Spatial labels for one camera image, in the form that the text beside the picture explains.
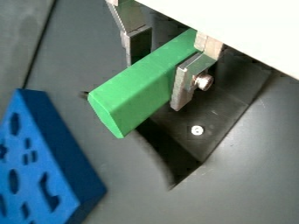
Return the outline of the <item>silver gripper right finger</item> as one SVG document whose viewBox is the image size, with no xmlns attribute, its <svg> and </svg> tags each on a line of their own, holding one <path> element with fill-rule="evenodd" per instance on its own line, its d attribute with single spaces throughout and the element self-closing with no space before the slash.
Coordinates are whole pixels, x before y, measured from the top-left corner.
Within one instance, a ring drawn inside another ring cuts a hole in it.
<svg viewBox="0 0 299 224">
<path fill-rule="evenodd" d="M 198 52 L 176 67 L 172 86 L 171 108 L 179 111 L 191 101 L 198 88 L 207 91 L 214 82 L 208 68 L 222 54 L 223 43 L 202 32 L 196 32 L 194 47 Z"/>
</svg>

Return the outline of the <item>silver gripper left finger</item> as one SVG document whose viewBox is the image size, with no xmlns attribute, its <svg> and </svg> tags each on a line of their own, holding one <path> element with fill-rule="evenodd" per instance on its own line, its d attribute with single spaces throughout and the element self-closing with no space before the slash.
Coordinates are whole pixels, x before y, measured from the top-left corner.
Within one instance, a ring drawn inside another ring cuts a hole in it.
<svg viewBox="0 0 299 224">
<path fill-rule="evenodd" d="M 152 50 L 152 27 L 146 24 L 142 5 L 135 0 L 106 0 L 120 30 L 126 63 L 132 66 Z"/>
</svg>

